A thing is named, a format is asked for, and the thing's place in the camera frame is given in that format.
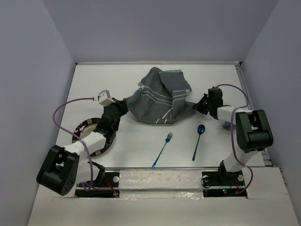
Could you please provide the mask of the grey striped cloth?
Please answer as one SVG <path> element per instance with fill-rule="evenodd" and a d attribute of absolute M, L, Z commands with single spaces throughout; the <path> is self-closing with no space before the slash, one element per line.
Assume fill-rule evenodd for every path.
<path fill-rule="evenodd" d="M 125 100 L 128 110 L 139 122 L 174 124 L 194 114 L 195 104 L 186 101 L 192 89 L 182 70 L 162 71 L 153 67 L 138 86 Z"/>

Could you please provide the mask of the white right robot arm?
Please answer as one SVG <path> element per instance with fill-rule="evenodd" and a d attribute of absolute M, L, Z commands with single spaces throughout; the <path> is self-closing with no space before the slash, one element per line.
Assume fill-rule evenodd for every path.
<path fill-rule="evenodd" d="M 216 173 L 220 184 L 231 182 L 234 175 L 241 171 L 255 154 L 273 144 L 274 139 L 265 111 L 225 105 L 219 87 L 209 89 L 193 109 L 230 124 L 232 153 L 221 162 Z"/>

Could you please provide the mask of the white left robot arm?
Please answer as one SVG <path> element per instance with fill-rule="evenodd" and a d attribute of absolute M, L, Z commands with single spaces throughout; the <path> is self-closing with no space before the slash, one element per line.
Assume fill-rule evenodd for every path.
<path fill-rule="evenodd" d="M 119 129 L 120 118 L 127 112 L 125 100 L 112 98 L 103 103 L 102 117 L 89 135 L 70 145 L 50 148 L 37 174 L 37 183 L 61 196 L 79 183 L 86 191 L 101 185 L 105 179 L 105 168 L 91 158 L 110 148 Z"/>

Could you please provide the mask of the dark rimmed dinner plate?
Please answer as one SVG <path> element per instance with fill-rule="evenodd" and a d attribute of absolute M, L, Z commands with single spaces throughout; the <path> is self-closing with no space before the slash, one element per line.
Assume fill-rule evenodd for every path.
<path fill-rule="evenodd" d="M 88 147 L 91 157 L 96 157 L 106 152 L 116 137 L 116 132 L 110 132 L 100 128 L 101 118 L 90 118 L 79 124 L 72 136 L 72 149 L 79 149 L 76 153 L 81 156 L 86 154 L 82 142 Z"/>

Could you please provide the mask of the blue metallic spoon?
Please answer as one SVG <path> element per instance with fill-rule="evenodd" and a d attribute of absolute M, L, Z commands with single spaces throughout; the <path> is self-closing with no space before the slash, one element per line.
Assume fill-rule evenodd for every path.
<path fill-rule="evenodd" d="M 199 145 L 199 141 L 200 141 L 200 136 L 205 132 L 205 126 L 203 124 L 200 124 L 197 128 L 197 132 L 198 132 L 198 140 L 197 140 L 197 144 L 193 153 L 193 157 L 192 157 L 192 161 L 195 161 L 196 158 L 196 154 L 197 154 L 197 150 L 198 150 L 198 145 Z"/>

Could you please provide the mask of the purple mug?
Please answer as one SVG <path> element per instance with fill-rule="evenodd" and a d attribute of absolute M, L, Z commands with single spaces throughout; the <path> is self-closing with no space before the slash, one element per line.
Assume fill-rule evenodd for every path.
<path fill-rule="evenodd" d="M 225 121 L 225 123 L 222 126 L 223 129 L 227 130 L 227 131 L 231 131 L 231 123 L 228 121 Z"/>

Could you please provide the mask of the blue metallic fork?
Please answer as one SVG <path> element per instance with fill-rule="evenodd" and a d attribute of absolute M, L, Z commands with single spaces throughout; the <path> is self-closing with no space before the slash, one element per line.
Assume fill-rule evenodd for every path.
<path fill-rule="evenodd" d="M 162 149 L 160 150 L 160 152 L 159 152 L 157 158 L 155 159 L 155 161 L 154 161 L 154 163 L 153 163 L 153 165 L 152 165 L 152 168 L 155 168 L 155 167 L 156 167 L 156 164 L 157 164 L 157 162 L 158 162 L 158 160 L 159 160 L 161 154 L 163 153 L 163 150 L 165 149 L 167 143 L 170 142 L 172 136 L 173 136 L 173 132 L 169 132 L 168 135 L 167 135 L 167 137 L 166 137 L 166 139 L 165 139 L 165 143 L 164 143 Z"/>

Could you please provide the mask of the white table edge rail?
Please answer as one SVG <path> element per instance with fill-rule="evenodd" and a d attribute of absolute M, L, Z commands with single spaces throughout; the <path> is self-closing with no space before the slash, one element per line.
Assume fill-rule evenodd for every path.
<path fill-rule="evenodd" d="M 131 62 L 78 62 L 75 65 L 235 65 L 239 61 L 131 61 Z"/>

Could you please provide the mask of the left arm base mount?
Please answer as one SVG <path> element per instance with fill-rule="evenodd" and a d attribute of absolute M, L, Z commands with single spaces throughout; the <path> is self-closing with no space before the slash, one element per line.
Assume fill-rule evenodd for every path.
<path fill-rule="evenodd" d="M 74 195 L 78 198 L 119 198 L 119 178 L 119 171 L 106 172 L 104 179 L 93 182 L 90 191 L 85 191 L 82 184 L 78 184 Z"/>

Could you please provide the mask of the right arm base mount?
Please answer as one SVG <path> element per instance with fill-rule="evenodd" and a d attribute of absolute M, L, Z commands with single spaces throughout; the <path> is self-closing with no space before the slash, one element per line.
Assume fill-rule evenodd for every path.
<path fill-rule="evenodd" d="M 205 198 L 247 197 L 242 171 L 230 173 L 229 177 L 224 178 L 219 175 L 218 171 L 203 171 L 200 183 Z"/>

